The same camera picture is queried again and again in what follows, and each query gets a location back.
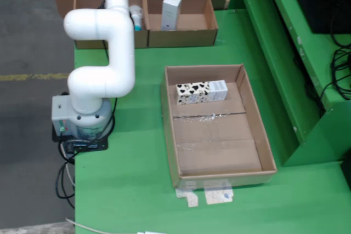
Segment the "clear tape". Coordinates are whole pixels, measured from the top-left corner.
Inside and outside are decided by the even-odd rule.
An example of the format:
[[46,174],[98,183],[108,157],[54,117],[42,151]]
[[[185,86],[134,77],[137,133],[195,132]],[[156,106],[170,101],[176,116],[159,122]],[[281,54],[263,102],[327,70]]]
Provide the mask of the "clear tape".
[[173,119],[178,119],[183,122],[202,122],[211,123],[216,121],[218,118],[226,117],[237,113],[225,113],[221,115],[211,114],[211,115],[201,115],[201,116],[174,116]]

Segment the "green workbench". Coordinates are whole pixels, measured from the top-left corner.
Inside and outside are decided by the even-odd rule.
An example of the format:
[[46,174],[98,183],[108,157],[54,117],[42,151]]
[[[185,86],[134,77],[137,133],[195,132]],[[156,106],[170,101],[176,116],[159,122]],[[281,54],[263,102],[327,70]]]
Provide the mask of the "green workbench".
[[[120,98],[109,149],[76,157],[76,217],[117,233],[348,233],[351,194],[337,162],[282,167],[298,139],[246,9],[216,12],[215,46],[135,50],[136,83]],[[232,203],[188,208],[176,197],[163,134],[160,83],[166,65],[244,63],[278,173],[234,188]],[[103,50],[75,50],[75,66],[106,65]],[[79,227],[77,234],[89,233]]]
[[[295,133],[297,143],[286,147],[284,165],[342,158],[351,147],[351,101],[344,100],[330,85],[322,96],[326,113],[321,116],[317,104],[308,98],[304,77],[294,63],[296,50],[320,95],[331,82],[330,63],[338,48],[332,38],[311,32],[297,0],[232,0],[230,7],[247,11]],[[336,38],[351,43],[351,35]],[[349,73],[346,69],[337,78]],[[349,88],[351,78],[339,84]]]

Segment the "green table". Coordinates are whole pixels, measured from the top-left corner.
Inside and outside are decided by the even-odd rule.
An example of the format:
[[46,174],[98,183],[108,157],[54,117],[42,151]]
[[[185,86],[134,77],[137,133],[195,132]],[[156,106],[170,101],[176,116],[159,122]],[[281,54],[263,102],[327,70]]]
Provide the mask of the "green table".
[[[348,233],[351,194],[338,163],[282,168],[296,136],[246,10],[216,12],[214,47],[137,49],[136,84],[117,104],[109,149],[76,162],[76,221],[136,233]],[[166,156],[160,83],[166,65],[245,64],[278,165],[272,181],[234,188],[233,203],[188,208]],[[75,66],[106,65],[103,50],[75,50]],[[77,234],[88,231],[77,227]]]

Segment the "cow print carton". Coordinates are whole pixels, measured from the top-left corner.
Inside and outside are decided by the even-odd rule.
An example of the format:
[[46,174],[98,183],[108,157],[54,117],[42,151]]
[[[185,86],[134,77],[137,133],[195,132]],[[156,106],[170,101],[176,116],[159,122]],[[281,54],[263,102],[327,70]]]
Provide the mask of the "cow print carton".
[[223,101],[228,93],[224,80],[177,84],[177,104]]

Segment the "white robotic arm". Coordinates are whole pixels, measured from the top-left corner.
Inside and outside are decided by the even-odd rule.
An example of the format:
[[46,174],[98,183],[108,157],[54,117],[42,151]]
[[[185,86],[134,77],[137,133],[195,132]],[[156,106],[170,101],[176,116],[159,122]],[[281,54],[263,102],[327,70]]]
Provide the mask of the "white robotic arm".
[[76,9],[64,19],[64,29],[75,40],[106,40],[110,63],[105,67],[81,67],[69,76],[73,108],[94,113],[102,98],[128,94],[134,87],[134,26],[128,0],[106,0],[106,9]]
[[112,125],[107,98],[127,95],[135,83],[134,26],[128,0],[105,0],[105,9],[72,10],[64,19],[64,29],[75,40],[106,40],[109,65],[71,72],[70,95],[53,97],[54,129],[57,136],[104,136]]

